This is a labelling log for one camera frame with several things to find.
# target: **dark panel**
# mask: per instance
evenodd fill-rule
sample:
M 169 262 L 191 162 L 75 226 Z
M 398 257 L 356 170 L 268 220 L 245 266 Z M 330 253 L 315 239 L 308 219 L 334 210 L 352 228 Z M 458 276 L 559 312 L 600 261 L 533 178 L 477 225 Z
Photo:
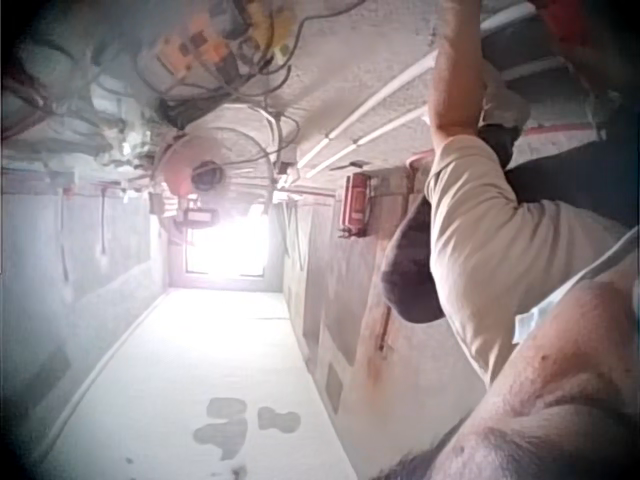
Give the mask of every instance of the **dark panel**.
M 327 392 L 327 398 L 333 409 L 333 413 L 336 415 L 340 410 L 340 401 L 342 400 L 342 380 L 338 372 L 336 372 L 333 364 L 329 364 L 329 371 L 327 372 L 327 384 L 325 385 L 325 391 Z

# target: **wall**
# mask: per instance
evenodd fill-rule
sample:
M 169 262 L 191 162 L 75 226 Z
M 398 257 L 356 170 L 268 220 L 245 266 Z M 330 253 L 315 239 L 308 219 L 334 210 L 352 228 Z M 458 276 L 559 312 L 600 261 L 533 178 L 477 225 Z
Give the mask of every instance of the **wall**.
M 151 312 L 86 395 L 43 474 L 355 478 L 282 295 L 206 290 L 172 291 Z
M 96 191 L 61 200 L 42 186 L 3 188 L 3 431 L 30 455 L 164 291 L 164 247 L 146 198 L 111 195 L 101 210 Z
M 446 320 L 410 325 L 388 316 L 379 269 L 404 202 L 420 194 L 407 197 L 403 170 L 368 173 L 375 175 L 368 236 L 337 240 L 338 208 L 298 205 L 284 276 L 297 339 L 360 479 L 431 447 L 484 392 Z

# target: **man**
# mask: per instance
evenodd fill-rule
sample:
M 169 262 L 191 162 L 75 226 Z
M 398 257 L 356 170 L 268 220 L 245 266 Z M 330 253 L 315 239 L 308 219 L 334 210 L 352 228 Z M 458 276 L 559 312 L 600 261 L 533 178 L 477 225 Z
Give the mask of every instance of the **man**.
M 466 40 L 468 38 L 463 39 L 463 45 L 466 45 Z M 438 57 L 439 60 L 445 58 L 447 49 L 451 52 L 450 42 L 443 41 L 443 44 Z M 522 99 L 505 89 L 496 72 L 492 72 L 492 69 L 487 68 L 487 65 L 483 65 L 481 68 L 482 77 L 476 78 L 475 82 L 473 80 L 471 82 L 473 85 L 477 85 L 475 93 L 477 97 L 476 109 L 482 109 L 482 100 L 478 99 L 484 98 L 482 117 L 480 118 L 480 114 L 477 112 L 474 117 L 474 119 L 477 117 L 477 119 L 481 120 L 481 127 L 479 129 L 473 128 L 469 131 L 480 137 L 484 143 L 493 149 L 498 156 L 500 165 L 505 168 L 511 160 L 513 143 L 518 138 L 522 127 L 528 119 L 528 109 L 523 106 Z M 460 92 L 467 92 L 465 90 L 465 81 L 469 80 L 469 72 L 471 70 L 464 65 L 463 69 L 464 73 L 461 74 L 463 81 L 452 79 L 449 84 L 442 86 L 438 85 L 436 78 L 436 81 L 432 84 L 433 92 L 430 103 L 432 114 L 437 103 L 442 102 L 442 98 L 448 98 L 445 91 L 447 85 L 451 86 L 455 92 L 451 98 L 458 101 L 458 104 L 463 107 L 468 104 L 466 103 L 468 102 L 467 96 L 461 95 Z M 442 71 L 442 69 L 436 69 L 436 76 L 438 71 Z M 488 86 L 486 92 L 484 90 L 485 84 Z M 564 241 L 571 241 L 570 236 L 576 235 L 578 241 L 586 239 L 590 242 L 586 248 L 593 249 L 595 247 L 595 251 L 592 250 L 591 253 L 585 256 L 583 255 L 584 252 L 576 248 L 577 245 L 573 245 L 571 249 L 575 255 L 572 260 L 573 263 L 563 264 L 561 269 L 564 270 L 551 272 L 551 277 L 547 275 L 548 272 L 545 272 L 544 281 L 538 285 L 539 288 L 544 290 L 543 292 L 536 293 L 535 289 L 525 288 L 523 284 L 521 288 L 527 291 L 528 298 L 516 298 L 520 295 L 514 291 L 517 286 L 509 289 L 497 288 L 500 294 L 504 294 L 504 297 L 506 297 L 504 301 L 514 302 L 512 305 L 512 308 L 516 310 L 513 313 L 514 315 L 531 308 L 546 293 L 549 293 L 549 290 L 553 290 L 568 276 L 593 261 L 594 255 L 597 257 L 603 253 L 624 232 L 624 229 L 619 224 L 630 228 L 637 223 L 638 203 L 635 201 L 638 195 L 637 122 L 633 114 L 628 114 L 624 109 L 621 109 L 607 127 L 609 128 L 606 131 L 606 136 L 608 137 L 606 142 L 592 142 L 560 155 L 519 165 L 506 172 L 508 185 L 504 186 L 506 188 L 512 187 L 511 194 L 515 193 L 515 199 L 512 198 L 512 204 L 521 207 L 518 209 L 520 217 L 526 216 L 525 211 L 527 210 L 533 211 L 531 213 L 534 216 L 540 215 L 544 219 L 543 223 L 547 225 L 552 225 L 560 217 L 566 218 L 568 222 L 562 225 L 565 230 L 568 228 L 569 236 Z M 434 135 L 436 150 L 438 150 L 437 136 L 436 131 Z M 423 159 L 421 163 L 423 167 L 430 168 L 428 158 Z M 549 200 L 559 200 L 560 202 L 549 202 Z M 449 208 L 445 205 L 441 210 L 449 211 Z M 442 291 L 438 292 L 440 298 L 436 295 L 432 275 L 435 272 L 430 272 L 429 268 L 429 247 L 434 247 L 431 229 L 434 227 L 432 223 L 435 222 L 435 217 L 431 214 L 432 205 L 429 202 L 429 194 L 427 192 L 425 198 L 414 207 L 407 220 L 399 228 L 390 245 L 385 262 L 386 265 L 382 273 L 383 292 L 388 302 L 402 318 L 412 323 L 426 323 L 444 316 L 444 312 L 440 308 L 444 293 Z M 530 217 L 530 220 L 535 223 L 534 218 Z M 605 225 L 606 232 L 604 237 L 599 236 L 604 232 L 601 228 L 596 228 L 591 232 L 589 224 L 594 220 L 598 227 Z M 569 228 L 572 222 L 577 223 Z M 475 228 L 473 221 L 469 221 L 468 224 L 471 225 L 472 230 Z M 496 255 L 500 252 L 500 255 L 496 258 L 497 261 L 503 263 L 511 261 L 505 256 L 510 251 L 509 249 L 503 248 L 504 246 L 497 246 L 495 242 L 493 245 L 496 247 Z M 531 250 L 530 253 L 531 255 L 539 255 L 542 252 Z M 555 254 L 562 256 L 563 252 L 556 251 Z M 432 251 L 432 263 L 433 258 L 439 260 L 444 257 L 436 255 Z M 525 258 L 520 257 L 518 261 L 523 265 L 523 269 L 526 268 L 524 267 L 526 264 Z M 532 279 L 530 283 L 535 283 L 531 272 L 529 277 Z M 511 283 L 513 278 L 513 276 L 506 275 L 506 282 Z M 511 323 L 505 320 L 503 326 Z M 456 334 L 460 333 L 456 330 L 455 323 L 452 326 Z M 502 335 L 498 330 L 495 333 L 506 338 L 506 343 L 508 343 L 511 335 L 506 330 L 502 332 Z M 463 349 L 469 354 L 466 348 L 467 342 L 462 341 L 462 344 Z M 508 358 L 509 351 L 512 350 L 512 347 L 508 345 L 503 345 L 503 347 L 503 351 L 499 354 L 501 358 L 498 361 L 497 368 L 492 367 L 494 377 L 501 364 Z M 478 362 L 473 358 L 471 360 L 478 369 Z M 488 383 L 491 375 L 487 376 L 484 374 L 486 372 L 483 373 L 482 371 L 479 373 Z
M 591 211 L 518 201 L 478 138 L 480 3 L 443 11 L 425 196 L 442 309 L 490 388 L 433 450 L 379 478 L 638 478 L 638 230 L 620 240 Z M 517 317 L 529 328 L 516 349 Z

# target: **electrical wire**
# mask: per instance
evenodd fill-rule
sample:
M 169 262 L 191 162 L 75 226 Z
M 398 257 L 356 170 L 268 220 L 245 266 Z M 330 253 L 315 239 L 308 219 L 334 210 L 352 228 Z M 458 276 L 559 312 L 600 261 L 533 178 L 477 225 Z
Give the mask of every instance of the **electrical wire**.
M 215 69 L 211 68 L 207 62 L 204 61 L 204 59 L 202 58 L 202 54 L 200 53 L 200 51 L 195 48 L 191 42 L 185 42 L 185 45 L 187 45 L 187 48 L 189 49 L 189 52 L 191 53 L 191 55 L 193 55 L 193 58 L 196 59 L 196 62 L 198 62 L 198 65 L 200 65 L 200 67 L 207 72 L 211 77 L 213 77 L 214 80 L 216 80 L 219 84 L 220 87 L 222 87 L 224 90 L 227 91 L 227 93 L 229 93 L 229 95 L 231 95 L 232 97 L 238 97 L 238 98 L 262 98 L 265 97 L 267 95 L 271 95 L 272 93 L 277 92 L 278 90 L 280 90 L 282 87 L 284 87 L 284 85 L 289 81 L 289 77 L 291 77 L 291 68 L 287 68 L 287 71 L 284 75 L 284 77 L 282 78 L 282 80 L 280 80 L 280 82 L 278 82 L 277 85 L 270 87 L 266 90 L 264 90 L 263 92 L 259 92 L 259 93 L 244 93 L 241 92 L 240 90 L 238 90 L 235 86 L 233 85 L 229 85 L 228 83 L 225 82 L 224 78 L 222 78 L 222 75 L 220 75 Z M 244 85 L 246 85 L 252 78 L 254 78 L 254 75 L 249 74 L 245 77 L 243 77 L 243 82 Z
M 107 87 L 104 83 L 102 83 L 102 80 L 100 80 L 99 78 L 95 81 L 94 84 L 95 84 L 96 87 L 100 88 L 101 90 L 104 90 L 107 93 L 110 93 L 111 95 L 116 95 L 116 96 L 122 97 L 122 98 L 135 98 L 130 93 L 120 92 L 120 91 L 115 90 L 113 88 Z
M 278 72 L 282 71 L 283 69 L 287 68 L 287 66 L 291 63 L 291 60 L 293 60 L 293 56 L 295 55 L 296 51 L 298 50 L 298 47 L 300 46 L 300 39 L 302 38 L 302 30 L 304 28 L 304 25 L 307 22 L 310 22 L 312 20 L 325 20 L 325 19 L 328 19 L 328 18 L 335 18 L 335 17 L 339 17 L 341 15 L 345 15 L 345 14 L 355 10 L 356 8 L 360 7 L 365 2 L 367 2 L 367 0 L 358 0 L 355 3 L 353 3 L 352 5 L 350 5 L 348 7 L 345 7 L 342 10 L 338 10 L 337 12 L 325 13 L 325 14 L 320 14 L 320 15 L 309 15 L 309 16 L 304 17 L 300 21 L 300 24 L 298 25 L 298 31 L 296 32 L 296 37 L 295 37 L 295 40 L 293 42 L 293 47 L 291 47 L 291 52 L 289 53 L 289 56 L 277 68 L 275 68 L 273 70 L 270 70 L 270 71 L 266 70 L 266 71 L 262 72 L 262 74 L 263 75 L 273 75 L 274 73 L 278 73 Z

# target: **concrete wall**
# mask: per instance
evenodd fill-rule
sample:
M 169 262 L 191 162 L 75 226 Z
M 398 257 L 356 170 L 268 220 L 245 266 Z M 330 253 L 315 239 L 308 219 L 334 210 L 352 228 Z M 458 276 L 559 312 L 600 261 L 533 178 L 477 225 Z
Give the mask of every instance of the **concrete wall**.
M 351 480 L 281 294 L 175 290 L 113 357 L 44 479 Z
M 29 455 L 166 288 L 164 247 L 145 198 L 4 190 L 3 431 Z

